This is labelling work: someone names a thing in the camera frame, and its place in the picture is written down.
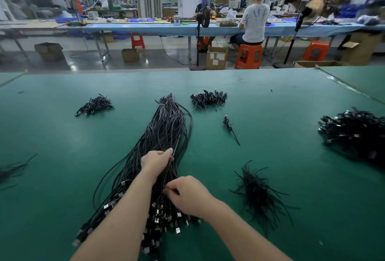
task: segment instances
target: hand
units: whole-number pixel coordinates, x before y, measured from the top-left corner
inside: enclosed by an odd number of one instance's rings
[[[205,212],[216,200],[206,187],[192,176],[179,177],[168,182],[163,193],[185,214],[203,219]]]
[[[169,161],[172,160],[172,148],[166,151],[152,150],[145,156],[142,156],[142,172],[150,177],[155,184],[156,178],[166,168]]]

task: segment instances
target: air conditioner unit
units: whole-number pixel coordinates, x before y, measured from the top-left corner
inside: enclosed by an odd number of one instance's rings
[[[161,19],[163,17],[162,0],[137,0],[139,17]]]

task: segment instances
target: red plastic stool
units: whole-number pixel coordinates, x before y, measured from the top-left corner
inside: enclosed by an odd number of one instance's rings
[[[323,61],[326,59],[326,55],[328,55],[329,48],[330,48],[329,42],[311,41],[310,45],[307,47],[305,54],[302,56],[301,60],[304,60],[304,61]],[[318,54],[318,56],[316,56],[316,57],[311,57],[311,54],[316,49],[320,50],[320,54]]]
[[[209,41],[209,39],[210,39],[210,37],[204,37],[204,38],[203,38],[203,42],[204,42],[205,44],[207,44],[207,42]],[[199,42],[199,49],[203,49],[203,45],[202,45],[201,42]]]
[[[135,40],[134,36],[139,36],[139,40]],[[131,45],[132,49],[135,49],[137,46],[142,46],[143,49],[146,49],[146,46],[144,45],[143,36],[141,36],[139,33],[131,33]]]
[[[246,50],[246,57],[241,58],[243,50]],[[258,59],[255,60],[255,54],[259,52]],[[235,63],[234,68],[239,69],[239,66],[243,69],[259,69],[262,58],[262,45],[246,45],[242,44],[239,49],[237,62]]]

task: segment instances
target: label on box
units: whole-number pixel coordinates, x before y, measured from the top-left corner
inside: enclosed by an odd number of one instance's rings
[[[217,59],[224,60],[224,54],[223,53],[217,53]]]

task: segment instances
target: forearm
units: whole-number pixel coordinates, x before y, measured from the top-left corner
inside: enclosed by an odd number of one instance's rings
[[[291,260],[219,200],[214,201],[203,218],[216,230],[236,261]]]
[[[150,207],[152,180],[139,173],[122,199],[70,261],[137,260]]]

